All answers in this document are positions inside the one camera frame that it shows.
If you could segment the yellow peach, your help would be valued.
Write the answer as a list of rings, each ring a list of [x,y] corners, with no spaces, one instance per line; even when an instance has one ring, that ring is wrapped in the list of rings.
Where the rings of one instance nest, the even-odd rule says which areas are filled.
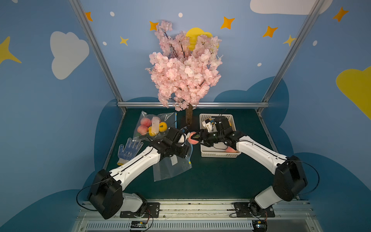
[[[159,132],[165,132],[168,129],[167,123],[166,122],[161,122],[159,124]]]

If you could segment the clear zip-top bag blue zipper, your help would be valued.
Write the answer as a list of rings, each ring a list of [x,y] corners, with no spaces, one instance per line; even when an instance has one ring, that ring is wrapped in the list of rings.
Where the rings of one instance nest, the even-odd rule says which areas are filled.
[[[158,132],[157,136],[151,137],[151,136],[149,136],[149,134],[140,135],[137,132],[137,128],[138,128],[138,126],[140,126],[140,121],[144,117],[151,119],[151,121],[152,121],[152,125],[151,125],[152,130],[153,130],[153,132]],[[154,114],[148,114],[147,112],[142,111],[140,113],[138,122],[136,124],[135,130],[134,130],[134,133],[133,133],[132,140],[133,141],[143,141],[143,140],[152,141],[152,140],[156,140],[156,139],[161,139],[161,138],[163,138],[166,135],[166,133],[168,132],[169,128],[171,126],[174,126],[176,124],[176,120],[177,120],[177,113],[176,112],[162,113],[162,114],[154,115]],[[163,121],[167,123],[168,129],[165,132],[159,132],[159,124],[161,122],[163,122]]]

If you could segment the pink peach large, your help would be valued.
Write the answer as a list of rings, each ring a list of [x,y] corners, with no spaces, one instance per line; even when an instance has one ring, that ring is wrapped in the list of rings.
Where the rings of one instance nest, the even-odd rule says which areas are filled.
[[[144,117],[141,119],[140,124],[146,127],[150,127],[152,125],[152,121],[151,119]]]

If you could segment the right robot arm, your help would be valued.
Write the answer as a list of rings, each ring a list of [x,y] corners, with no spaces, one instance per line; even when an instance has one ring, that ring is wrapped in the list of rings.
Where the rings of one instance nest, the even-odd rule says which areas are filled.
[[[251,213],[257,215],[281,201],[290,202],[308,185],[298,157],[287,157],[274,152],[241,131],[233,130],[224,116],[216,117],[214,126],[215,132],[201,129],[191,135],[190,139],[198,141],[205,147],[223,143],[259,162],[274,175],[273,184],[249,200],[248,209]]]

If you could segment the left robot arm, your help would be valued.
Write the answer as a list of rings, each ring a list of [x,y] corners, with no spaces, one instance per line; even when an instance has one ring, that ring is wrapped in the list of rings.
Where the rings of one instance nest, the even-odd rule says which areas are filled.
[[[118,212],[127,212],[130,216],[144,215],[147,200],[136,193],[125,193],[125,188],[141,173],[164,158],[184,158],[190,149],[186,141],[184,132],[170,128],[163,138],[152,141],[143,152],[126,164],[110,171],[100,170],[94,178],[88,196],[95,211],[104,219],[110,219]]]

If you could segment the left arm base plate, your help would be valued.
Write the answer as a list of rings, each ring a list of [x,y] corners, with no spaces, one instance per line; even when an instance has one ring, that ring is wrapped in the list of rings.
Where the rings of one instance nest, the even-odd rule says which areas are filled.
[[[121,211],[120,218],[143,218],[149,216],[151,218],[158,218],[159,210],[160,210],[159,202],[146,202],[143,203],[142,206],[140,206],[140,208],[136,212]]]

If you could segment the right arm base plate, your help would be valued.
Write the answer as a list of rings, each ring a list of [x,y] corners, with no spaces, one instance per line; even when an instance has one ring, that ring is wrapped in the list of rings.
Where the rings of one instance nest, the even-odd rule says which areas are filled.
[[[234,202],[236,216],[238,218],[274,218],[275,212],[273,207],[270,206],[266,209],[259,207],[256,203],[248,202]]]

